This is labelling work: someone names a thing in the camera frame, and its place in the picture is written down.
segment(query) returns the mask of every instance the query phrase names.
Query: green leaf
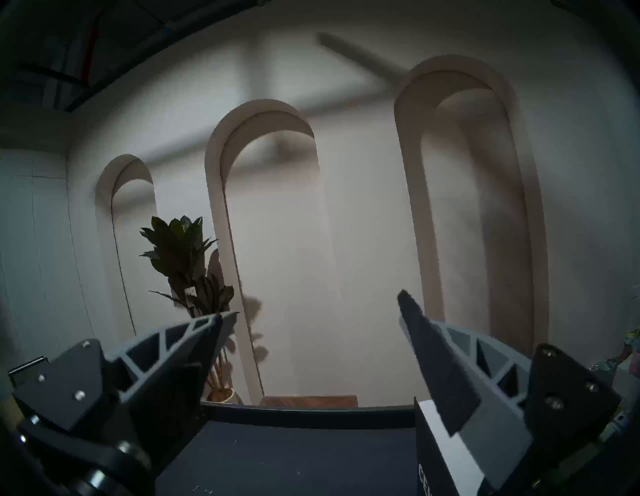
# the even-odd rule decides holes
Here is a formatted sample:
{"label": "green leaf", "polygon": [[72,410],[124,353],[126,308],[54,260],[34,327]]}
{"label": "green leaf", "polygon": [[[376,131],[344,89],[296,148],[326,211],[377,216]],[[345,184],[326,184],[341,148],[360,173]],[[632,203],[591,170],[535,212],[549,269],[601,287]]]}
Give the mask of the green leaf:
{"label": "green leaf", "polygon": [[192,296],[190,294],[185,296],[187,297],[187,301],[192,302],[202,315],[209,315],[213,313],[211,309],[197,296]]}
{"label": "green leaf", "polygon": [[191,225],[191,219],[189,219],[186,215],[183,215],[180,218],[180,224],[182,224],[182,230],[187,232],[187,229]]}
{"label": "green leaf", "polygon": [[218,238],[214,239],[213,241],[209,241],[211,238],[208,237],[207,240],[205,241],[205,244],[201,247],[200,251],[202,252],[202,254],[204,255],[204,252],[206,252],[212,244],[214,244]]}
{"label": "green leaf", "polygon": [[220,291],[220,302],[218,306],[218,312],[223,312],[228,310],[229,302],[234,297],[234,287],[233,286],[224,286],[222,291]]}
{"label": "green leaf", "polygon": [[169,268],[163,260],[151,259],[151,265],[163,276],[171,277],[175,274],[175,271]]}
{"label": "green leaf", "polygon": [[198,277],[196,280],[196,295],[200,298],[200,301],[206,305],[207,310],[211,314],[215,307],[213,305],[213,294],[209,291],[207,283],[208,281],[206,277]]}
{"label": "green leaf", "polygon": [[158,254],[155,251],[145,252],[142,255],[138,255],[139,257],[147,257],[149,259],[159,259]]}
{"label": "green leaf", "polygon": [[207,275],[207,280],[211,283],[211,287],[213,289],[213,291],[216,294],[220,293],[220,282],[218,281],[218,278],[214,275],[213,272],[210,272],[209,275]]}
{"label": "green leaf", "polygon": [[156,246],[161,244],[158,234],[153,229],[149,229],[148,227],[142,227],[140,229],[140,234],[151,241],[152,244]]}
{"label": "green leaf", "polygon": [[184,237],[184,229],[178,219],[173,219],[169,222],[169,229],[173,231],[178,239],[182,239]]}
{"label": "green leaf", "polygon": [[169,298],[169,300],[174,301],[174,302],[178,303],[179,305],[182,305],[184,308],[189,308],[186,301],[178,300],[177,298],[174,298],[170,294],[166,294],[166,293],[159,292],[159,291],[151,291],[150,289],[147,289],[147,291],[148,292],[154,292],[156,294],[160,294],[160,295],[164,296],[165,298]]}
{"label": "green leaf", "polygon": [[160,217],[156,217],[155,215],[151,217],[151,227],[155,231],[167,230],[169,226],[165,221],[163,221]]}
{"label": "green leaf", "polygon": [[189,264],[184,254],[175,253],[164,246],[156,246],[156,253],[165,266],[173,272],[185,273],[188,270]]}

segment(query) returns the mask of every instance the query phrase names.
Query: bolt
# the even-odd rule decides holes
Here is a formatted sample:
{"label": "bolt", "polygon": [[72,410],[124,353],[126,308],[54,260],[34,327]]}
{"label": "bolt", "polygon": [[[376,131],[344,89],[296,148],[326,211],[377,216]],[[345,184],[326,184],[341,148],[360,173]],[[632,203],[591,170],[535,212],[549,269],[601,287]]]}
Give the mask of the bolt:
{"label": "bolt", "polygon": [[551,410],[562,410],[564,408],[563,401],[556,396],[548,396],[545,398],[545,403]]}

